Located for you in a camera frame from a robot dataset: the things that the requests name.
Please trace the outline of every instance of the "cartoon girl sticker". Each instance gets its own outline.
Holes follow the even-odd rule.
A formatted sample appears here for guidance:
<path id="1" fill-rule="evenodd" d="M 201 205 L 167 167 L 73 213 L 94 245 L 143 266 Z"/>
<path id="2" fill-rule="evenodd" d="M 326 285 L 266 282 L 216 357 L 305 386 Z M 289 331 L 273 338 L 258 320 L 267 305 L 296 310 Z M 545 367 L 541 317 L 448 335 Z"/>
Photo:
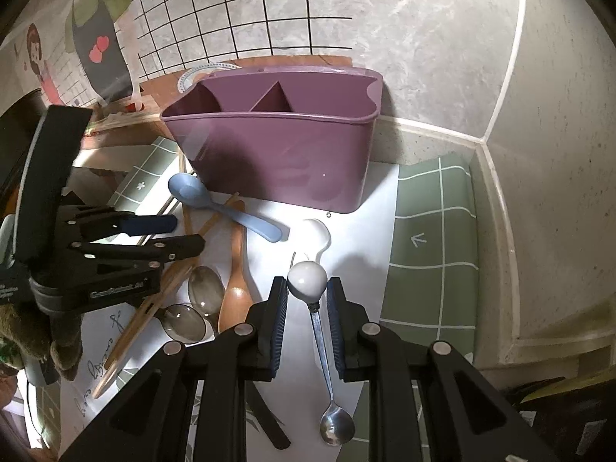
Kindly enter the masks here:
<path id="1" fill-rule="evenodd" d="M 47 67 L 47 61 L 42 58 L 41 37 L 39 36 L 38 29 L 33 24 L 30 24 L 28 28 L 28 34 L 26 35 L 26 48 L 28 49 L 28 57 L 30 58 L 30 67 L 32 72 L 36 74 L 36 77 L 41 82 L 42 91 L 45 92 L 47 99 L 52 104 L 64 105 L 58 89 L 54 85 L 54 81 L 49 73 Z"/>
<path id="2" fill-rule="evenodd" d="M 143 109 L 137 78 L 137 31 L 131 0 L 73 0 L 65 25 L 65 49 L 75 52 L 99 102 L 131 97 L 128 112 Z M 115 25 L 124 37 L 120 49 Z"/>

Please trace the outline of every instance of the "white ball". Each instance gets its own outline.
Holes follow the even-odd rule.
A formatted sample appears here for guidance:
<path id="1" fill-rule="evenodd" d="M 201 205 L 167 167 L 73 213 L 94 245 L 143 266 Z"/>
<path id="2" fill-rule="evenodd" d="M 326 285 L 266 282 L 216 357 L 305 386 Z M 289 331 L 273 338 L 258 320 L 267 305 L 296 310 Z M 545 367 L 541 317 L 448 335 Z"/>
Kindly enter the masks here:
<path id="1" fill-rule="evenodd" d="M 325 269 L 312 260 L 295 264 L 286 279 L 291 295 L 306 304 L 318 302 L 327 288 Z"/>

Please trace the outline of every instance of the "screw head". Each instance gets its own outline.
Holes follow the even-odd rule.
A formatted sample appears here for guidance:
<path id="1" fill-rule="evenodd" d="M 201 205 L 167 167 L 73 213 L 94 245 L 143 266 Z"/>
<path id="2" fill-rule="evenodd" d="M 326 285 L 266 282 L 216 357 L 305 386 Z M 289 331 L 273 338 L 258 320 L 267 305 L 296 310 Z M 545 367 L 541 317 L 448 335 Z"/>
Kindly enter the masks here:
<path id="1" fill-rule="evenodd" d="M 240 323 L 236 325 L 233 329 L 234 332 L 239 336 L 250 335 L 253 332 L 253 326 L 250 323 Z"/>
<path id="2" fill-rule="evenodd" d="M 167 342 L 162 347 L 162 352 L 167 354 L 167 356 L 173 356 L 174 354 L 178 354 L 182 350 L 182 344 L 177 341 Z"/>
<path id="3" fill-rule="evenodd" d="M 441 356 L 447 356 L 452 351 L 452 346 L 443 341 L 434 342 L 432 348 L 436 354 Z"/>
<path id="4" fill-rule="evenodd" d="M 381 327 L 376 323 L 366 323 L 362 326 L 362 332 L 366 335 L 377 335 L 381 331 Z"/>

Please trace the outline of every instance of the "purple utensil holder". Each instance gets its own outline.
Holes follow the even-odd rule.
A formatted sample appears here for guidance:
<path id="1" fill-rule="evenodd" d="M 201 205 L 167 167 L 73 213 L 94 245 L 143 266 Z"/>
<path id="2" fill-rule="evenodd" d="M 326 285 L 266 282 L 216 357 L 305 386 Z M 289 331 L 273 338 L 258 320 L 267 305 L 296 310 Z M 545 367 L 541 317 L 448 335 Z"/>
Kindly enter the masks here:
<path id="1" fill-rule="evenodd" d="M 210 191 L 338 213 L 361 205 L 383 77 L 358 67 L 215 72 L 161 114 Z"/>

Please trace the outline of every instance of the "black clamp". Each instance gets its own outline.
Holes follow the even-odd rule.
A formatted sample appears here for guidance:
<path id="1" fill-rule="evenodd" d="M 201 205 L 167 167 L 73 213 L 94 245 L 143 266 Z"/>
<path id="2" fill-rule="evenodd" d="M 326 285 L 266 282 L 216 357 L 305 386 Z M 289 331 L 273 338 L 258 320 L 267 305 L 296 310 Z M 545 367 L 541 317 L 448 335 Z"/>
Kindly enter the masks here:
<path id="1" fill-rule="evenodd" d="M 20 184 L 13 247 L 0 265 L 0 304 L 36 301 L 45 314 L 60 316 L 142 298 L 159 291 L 165 262 L 203 250 L 204 240 L 196 234 L 143 246 L 92 243 L 116 233 L 170 233 L 177 219 L 60 206 L 91 114 L 90 109 L 49 106 L 39 121 Z"/>
<path id="2" fill-rule="evenodd" d="M 413 380 L 430 459 L 435 462 L 557 462 L 518 412 L 448 342 L 402 341 L 346 300 L 340 278 L 327 287 L 338 375 L 370 381 L 371 462 L 422 460 Z"/>
<path id="3" fill-rule="evenodd" d="M 184 462 L 199 380 L 204 381 L 195 462 L 246 461 L 244 383 L 271 381 L 280 363 L 286 280 L 274 278 L 269 299 L 245 323 L 192 347 L 170 341 L 131 378 L 62 455 L 61 462 Z M 117 452 L 93 446 L 122 447 Z"/>

